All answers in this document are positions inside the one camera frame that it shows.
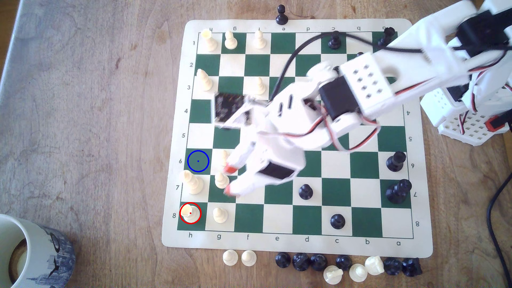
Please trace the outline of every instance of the black pawn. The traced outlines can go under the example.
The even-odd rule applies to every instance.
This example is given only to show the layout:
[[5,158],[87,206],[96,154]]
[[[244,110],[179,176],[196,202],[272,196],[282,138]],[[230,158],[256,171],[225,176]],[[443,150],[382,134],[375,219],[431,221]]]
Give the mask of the black pawn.
[[322,254],[311,256],[311,268],[315,271],[323,271],[327,267],[327,258]]
[[306,271],[309,267],[311,260],[306,253],[297,253],[293,256],[293,267],[297,271]]
[[341,214],[334,214],[331,217],[331,226],[334,229],[341,229],[345,226],[345,218]]
[[343,271],[348,271],[352,266],[352,259],[348,255],[339,255],[336,258],[336,266]]
[[402,169],[403,163],[406,161],[406,154],[402,151],[397,151],[393,156],[386,160],[386,166],[392,172],[398,172]]
[[275,256],[275,263],[279,266],[279,268],[286,268],[290,266],[291,257],[290,254],[286,252],[279,252]]
[[339,32],[333,31],[331,34],[331,40],[327,43],[329,48],[336,50],[342,46],[342,41],[339,39]]
[[298,189],[298,195],[304,200],[309,200],[313,197],[313,189],[311,186],[304,184]]
[[405,258],[402,261],[402,272],[408,277],[414,277],[423,274],[418,258]]
[[396,259],[395,257],[388,257],[383,261],[384,263],[384,271],[388,273],[388,275],[396,276],[402,271],[402,261]]
[[275,22],[279,25],[288,23],[288,16],[285,15],[285,6],[283,4],[278,6],[279,15],[275,18]]
[[407,179],[400,180],[397,184],[392,184],[386,190],[386,198],[393,204],[400,204],[405,201],[413,185]]

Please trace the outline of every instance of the white square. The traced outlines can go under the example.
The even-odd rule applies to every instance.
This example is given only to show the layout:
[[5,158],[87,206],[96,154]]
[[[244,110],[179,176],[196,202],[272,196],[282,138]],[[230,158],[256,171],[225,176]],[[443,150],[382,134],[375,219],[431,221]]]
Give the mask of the white square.
[[401,180],[401,179],[409,179],[409,172],[407,169],[407,158],[406,161],[403,163],[402,169],[398,172],[393,172],[388,169],[386,166],[386,160],[388,160],[389,157],[393,156],[395,152],[378,152],[378,158],[379,158],[379,177],[381,179],[390,179],[390,180]]
[[219,90],[219,77],[210,76],[211,88],[208,91],[203,91],[203,84],[194,76],[194,89],[192,90],[192,99],[213,100],[215,93]]
[[[204,229],[206,231],[234,231],[234,216],[236,212],[237,205],[235,203],[216,203],[209,202],[208,208],[206,209],[206,215],[202,215],[202,217],[206,217],[206,225]],[[217,223],[214,220],[214,209],[222,208],[227,211],[227,219],[224,223]]]
[[[355,36],[372,41],[372,32],[351,32]],[[357,54],[359,52],[373,52],[371,45],[347,37],[347,54]]]
[[263,205],[263,233],[287,233],[293,229],[293,205]]
[[350,206],[380,208],[379,179],[350,179]]
[[[331,217],[341,214],[345,218],[345,226],[334,229],[331,226]],[[345,206],[322,206],[322,235],[352,236],[352,208]]]
[[222,33],[212,33],[211,37],[217,41],[217,47],[211,52],[206,50],[206,42],[199,33],[199,43],[197,47],[197,54],[220,54],[222,48]]
[[350,154],[342,151],[322,151],[322,178],[350,179]]
[[186,187],[183,187],[183,191],[181,192],[181,201],[182,202],[208,202],[208,193],[210,187],[210,175],[201,175],[194,174],[198,179],[203,180],[203,189],[198,194],[190,194]]
[[[309,40],[309,38],[320,35],[320,33],[295,33],[295,48],[297,49],[302,43]],[[322,52],[322,41],[315,40],[313,43],[306,46],[300,54],[320,54]]]
[[213,148],[214,130],[211,123],[189,123],[187,148]]
[[413,238],[411,209],[381,208],[382,236],[395,238]]
[[254,46],[254,33],[247,33],[245,44],[245,54],[270,54],[270,40],[272,33],[263,33],[263,39],[267,41],[265,47],[258,49]]
[[221,54],[219,76],[243,76],[245,54]]
[[[349,132],[349,146],[354,147],[361,143],[372,131],[375,129],[374,126],[361,125],[356,127],[354,130]],[[368,141],[361,148],[357,149],[357,152],[374,152],[379,151],[379,144],[377,142],[377,135],[374,135],[370,141]]]
[[[304,184],[308,184],[313,189],[313,196],[309,200],[304,200],[298,195],[299,188]],[[295,177],[292,204],[322,206],[322,179],[319,177]]]
[[[290,58],[290,54],[270,54],[270,77],[279,77],[283,72],[286,61]],[[288,67],[285,77],[295,77],[295,59]]]

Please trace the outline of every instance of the white pawn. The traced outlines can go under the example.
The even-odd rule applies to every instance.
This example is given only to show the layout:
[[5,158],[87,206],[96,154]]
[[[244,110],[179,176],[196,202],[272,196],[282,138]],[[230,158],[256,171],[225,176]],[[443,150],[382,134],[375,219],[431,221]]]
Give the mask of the white pawn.
[[350,267],[349,276],[355,282],[363,282],[366,279],[366,276],[368,276],[368,271],[366,271],[366,268],[363,265],[354,264]]
[[233,50],[237,47],[238,41],[233,36],[233,32],[227,31],[226,34],[226,41],[224,41],[224,46],[226,46],[227,49]]
[[222,174],[222,172],[219,172],[217,173],[217,175],[215,175],[215,186],[217,186],[217,188],[219,189],[224,189],[227,187],[227,185],[229,184],[229,178]]
[[224,223],[227,220],[227,211],[222,208],[214,209],[214,220],[217,223]]
[[253,266],[256,263],[256,253],[252,250],[247,250],[242,253],[242,263],[245,266]]
[[267,40],[263,39],[263,32],[258,30],[254,33],[254,46],[256,49],[263,49],[267,45]]
[[206,50],[211,52],[217,48],[217,41],[211,36],[211,31],[209,29],[204,29],[201,32],[201,37],[203,37],[204,42],[206,43]]
[[371,275],[379,275],[384,272],[384,263],[379,256],[370,256],[365,261],[365,267]]
[[238,254],[235,250],[227,250],[222,254],[222,260],[224,261],[224,264],[233,266],[238,262]]
[[324,280],[331,285],[336,285],[342,280],[343,270],[340,268],[330,265],[324,270]]
[[204,72],[203,69],[198,69],[196,76],[199,78],[199,82],[201,82],[201,87],[203,88],[203,91],[210,90],[211,87],[214,85],[210,77],[208,77],[208,74],[206,74],[206,72]]
[[189,170],[183,170],[180,174],[180,179],[190,194],[198,194],[203,190],[203,180],[192,174]]

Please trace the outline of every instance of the mug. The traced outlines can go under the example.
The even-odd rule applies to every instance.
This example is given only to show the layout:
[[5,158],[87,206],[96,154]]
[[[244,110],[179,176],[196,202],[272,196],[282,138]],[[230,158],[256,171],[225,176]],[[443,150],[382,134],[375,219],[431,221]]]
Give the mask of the mug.
[[62,232],[0,214],[0,288],[62,288],[74,267]]

